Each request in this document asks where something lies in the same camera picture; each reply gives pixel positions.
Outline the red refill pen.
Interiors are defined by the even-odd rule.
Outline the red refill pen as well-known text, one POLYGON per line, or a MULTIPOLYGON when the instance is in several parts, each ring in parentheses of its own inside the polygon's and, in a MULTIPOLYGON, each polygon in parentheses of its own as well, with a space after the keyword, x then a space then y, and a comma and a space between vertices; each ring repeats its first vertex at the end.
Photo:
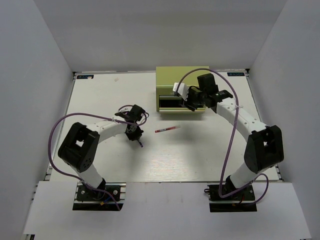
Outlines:
POLYGON ((154 132, 155 133, 161 133, 161 132, 166 132, 166 131, 170 131, 170 130, 175 130, 175 129, 179 129, 181 128, 180 125, 175 125, 175 126, 170 126, 170 127, 166 127, 166 128, 162 128, 162 129, 157 129, 154 132))

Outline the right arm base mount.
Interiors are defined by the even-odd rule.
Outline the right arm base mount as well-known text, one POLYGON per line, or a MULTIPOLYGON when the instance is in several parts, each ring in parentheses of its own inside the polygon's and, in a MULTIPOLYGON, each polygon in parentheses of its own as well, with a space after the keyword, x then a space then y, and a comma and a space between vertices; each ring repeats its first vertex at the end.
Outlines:
POLYGON ((208 185, 204 194, 208 196, 211 213, 248 213, 256 212, 257 206, 253 187, 250 185, 232 196, 221 198, 218 193, 219 185, 208 185))

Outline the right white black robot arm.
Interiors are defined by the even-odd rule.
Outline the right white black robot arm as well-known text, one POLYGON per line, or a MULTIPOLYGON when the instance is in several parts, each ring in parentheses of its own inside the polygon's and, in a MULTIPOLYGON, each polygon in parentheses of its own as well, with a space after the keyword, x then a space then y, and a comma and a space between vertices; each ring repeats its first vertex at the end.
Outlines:
POLYGON ((282 131, 244 110, 235 91, 219 90, 213 74, 200 75, 197 81, 197 86, 175 83, 173 91, 181 96, 182 106, 193 112, 202 107, 211 109, 232 125, 231 139, 239 132, 246 141, 244 163, 228 177, 221 176, 225 183, 218 189, 220 197, 236 200, 259 175, 284 160, 282 131))

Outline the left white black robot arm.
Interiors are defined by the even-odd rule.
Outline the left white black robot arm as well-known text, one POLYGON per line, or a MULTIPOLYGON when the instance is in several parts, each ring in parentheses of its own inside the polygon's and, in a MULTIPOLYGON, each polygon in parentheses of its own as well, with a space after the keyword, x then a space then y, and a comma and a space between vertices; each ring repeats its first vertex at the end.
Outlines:
POLYGON ((93 164, 98 145, 122 134, 129 141, 140 142, 144 132, 141 125, 147 121, 149 114, 136 104, 130 107, 130 110, 121 107, 112 118, 86 114, 101 121, 92 124, 74 123, 58 149, 58 157, 76 172, 76 176, 87 185, 90 196, 96 200, 103 198, 106 193, 106 181, 93 164))

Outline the green metal drawer toolbox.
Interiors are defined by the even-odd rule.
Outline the green metal drawer toolbox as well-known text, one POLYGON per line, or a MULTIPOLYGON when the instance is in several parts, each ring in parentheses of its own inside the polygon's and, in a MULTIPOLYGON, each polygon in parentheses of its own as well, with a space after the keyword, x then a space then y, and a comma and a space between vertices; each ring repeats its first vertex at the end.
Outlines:
POLYGON ((157 66, 155 77, 156 111, 161 114, 191 114, 181 106, 181 98, 174 96, 174 83, 199 66, 157 66))

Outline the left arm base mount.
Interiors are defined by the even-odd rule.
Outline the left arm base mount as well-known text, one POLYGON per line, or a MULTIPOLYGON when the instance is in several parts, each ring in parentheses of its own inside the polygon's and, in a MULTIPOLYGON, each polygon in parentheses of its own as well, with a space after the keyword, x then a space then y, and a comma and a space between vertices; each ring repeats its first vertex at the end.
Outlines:
POLYGON ((125 203, 126 183, 107 183, 105 191, 109 192, 117 202, 103 192, 93 192, 81 183, 77 184, 73 201, 73 211, 110 212, 121 210, 125 203))

